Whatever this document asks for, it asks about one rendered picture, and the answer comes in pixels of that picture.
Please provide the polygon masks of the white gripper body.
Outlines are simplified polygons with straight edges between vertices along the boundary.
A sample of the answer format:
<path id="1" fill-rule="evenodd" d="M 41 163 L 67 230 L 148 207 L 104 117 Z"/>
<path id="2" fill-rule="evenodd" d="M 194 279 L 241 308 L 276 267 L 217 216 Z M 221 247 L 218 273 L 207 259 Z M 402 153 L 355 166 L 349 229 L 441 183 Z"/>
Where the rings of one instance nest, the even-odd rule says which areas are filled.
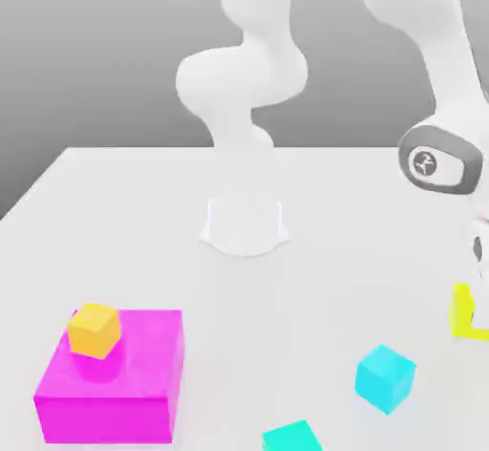
<path id="1" fill-rule="evenodd" d="M 473 326 L 489 330 L 489 283 L 479 275 L 471 285 L 471 293 L 475 306 Z"/>

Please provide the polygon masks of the small yellow cube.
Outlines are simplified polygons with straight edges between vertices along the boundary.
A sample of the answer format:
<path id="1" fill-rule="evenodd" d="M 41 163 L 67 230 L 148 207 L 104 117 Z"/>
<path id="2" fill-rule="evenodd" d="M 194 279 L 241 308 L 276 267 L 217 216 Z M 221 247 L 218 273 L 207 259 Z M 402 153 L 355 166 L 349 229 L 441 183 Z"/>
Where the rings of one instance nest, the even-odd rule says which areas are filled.
<path id="1" fill-rule="evenodd" d="M 475 302 L 467 284 L 457 283 L 452 291 L 448 311 L 452 336 L 489 342 L 489 330 L 473 327 Z"/>

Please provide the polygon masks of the small cyan cube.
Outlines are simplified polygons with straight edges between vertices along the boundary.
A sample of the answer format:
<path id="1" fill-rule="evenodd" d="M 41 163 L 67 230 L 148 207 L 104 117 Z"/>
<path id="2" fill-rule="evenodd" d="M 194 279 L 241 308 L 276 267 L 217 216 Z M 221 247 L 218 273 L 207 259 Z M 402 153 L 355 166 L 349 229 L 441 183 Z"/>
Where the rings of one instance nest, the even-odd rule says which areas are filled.
<path id="1" fill-rule="evenodd" d="M 358 362 L 355 392 L 388 415 L 411 392 L 415 370 L 410 359 L 380 344 Z"/>

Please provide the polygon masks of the small teal cube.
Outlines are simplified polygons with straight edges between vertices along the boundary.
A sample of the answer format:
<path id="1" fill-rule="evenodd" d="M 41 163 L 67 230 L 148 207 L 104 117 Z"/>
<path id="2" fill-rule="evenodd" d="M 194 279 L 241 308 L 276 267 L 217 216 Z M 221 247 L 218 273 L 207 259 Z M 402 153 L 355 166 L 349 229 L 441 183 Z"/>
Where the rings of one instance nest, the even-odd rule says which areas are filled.
<path id="1" fill-rule="evenodd" d="M 303 419 L 264 432 L 262 451 L 323 451 L 323 447 Z"/>

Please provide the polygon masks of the small orange cube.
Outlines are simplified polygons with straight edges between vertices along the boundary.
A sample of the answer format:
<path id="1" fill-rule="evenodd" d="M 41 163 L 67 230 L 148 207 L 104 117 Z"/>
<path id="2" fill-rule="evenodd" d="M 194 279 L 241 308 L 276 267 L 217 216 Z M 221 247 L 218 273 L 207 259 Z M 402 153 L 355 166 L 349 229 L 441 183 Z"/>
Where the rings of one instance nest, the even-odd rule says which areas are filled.
<path id="1" fill-rule="evenodd" d="M 104 359 L 121 338 L 118 311 L 87 303 L 72 316 L 67 331 L 73 353 Z"/>

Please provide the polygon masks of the large magenta box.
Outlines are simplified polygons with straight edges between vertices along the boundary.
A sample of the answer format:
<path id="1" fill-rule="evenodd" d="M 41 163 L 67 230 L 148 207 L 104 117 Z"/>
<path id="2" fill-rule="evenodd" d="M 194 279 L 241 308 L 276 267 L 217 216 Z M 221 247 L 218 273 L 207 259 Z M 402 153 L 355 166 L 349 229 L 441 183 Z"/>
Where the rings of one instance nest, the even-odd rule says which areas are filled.
<path id="1" fill-rule="evenodd" d="M 33 396 L 47 443 L 169 443 L 184 361 L 180 310 L 122 310 L 103 359 L 62 335 Z"/>

